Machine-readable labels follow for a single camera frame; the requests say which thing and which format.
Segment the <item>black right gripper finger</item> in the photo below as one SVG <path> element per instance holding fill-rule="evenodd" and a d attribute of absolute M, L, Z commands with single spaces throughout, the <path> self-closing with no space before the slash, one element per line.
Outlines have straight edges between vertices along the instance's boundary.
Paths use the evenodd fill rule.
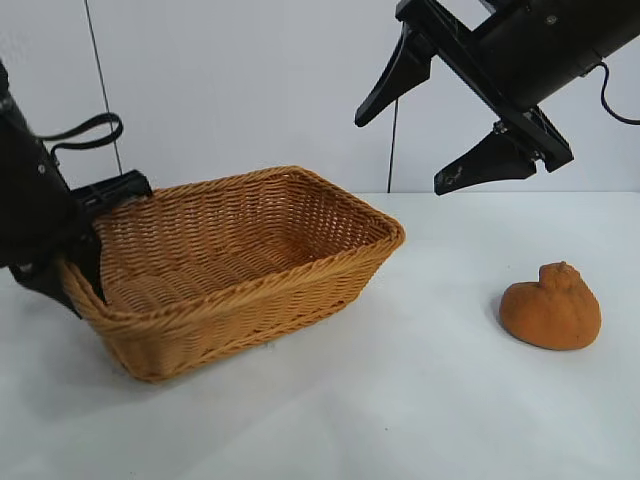
<path fill-rule="evenodd" d="M 365 100 L 356 109 L 354 123 L 364 127 L 389 105 L 430 78 L 432 43 L 418 30 L 403 24 L 394 51 Z"/>
<path fill-rule="evenodd" d="M 531 150 L 511 133 L 489 133 L 434 176 L 441 196 L 468 187 L 507 180 L 525 180 L 537 173 Z"/>

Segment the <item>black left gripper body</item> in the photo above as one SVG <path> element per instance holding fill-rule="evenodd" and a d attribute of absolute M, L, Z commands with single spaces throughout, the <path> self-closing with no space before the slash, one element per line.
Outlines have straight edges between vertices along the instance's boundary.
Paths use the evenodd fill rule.
<path fill-rule="evenodd" d="M 139 171 L 72 189 L 54 148 L 29 130 L 1 125 L 1 266 L 27 264 L 81 238 L 93 222 L 152 189 Z"/>

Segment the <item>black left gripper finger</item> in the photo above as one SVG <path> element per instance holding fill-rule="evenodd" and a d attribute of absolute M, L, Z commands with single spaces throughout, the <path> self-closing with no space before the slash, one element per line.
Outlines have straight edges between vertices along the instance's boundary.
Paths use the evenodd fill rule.
<path fill-rule="evenodd" d="M 56 301 L 77 318 L 82 318 L 63 286 L 61 264 L 64 259 L 61 255 L 43 256 L 26 263 L 10 264 L 9 270 L 23 288 Z"/>
<path fill-rule="evenodd" d="M 94 230 L 85 230 L 67 240 L 67 259 L 76 265 L 93 292 L 105 301 L 101 282 L 101 240 Z"/>

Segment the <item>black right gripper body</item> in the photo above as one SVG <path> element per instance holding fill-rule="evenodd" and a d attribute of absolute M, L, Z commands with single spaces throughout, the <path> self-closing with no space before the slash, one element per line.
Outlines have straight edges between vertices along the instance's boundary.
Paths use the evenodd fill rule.
<path fill-rule="evenodd" d="M 636 1 L 509 1 L 469 29 L 438 1 L 402 1 L 396 18 L 499 117 L 548 172 L 571 162 L 568 142 L 539 105 L 639 35 Z"/>

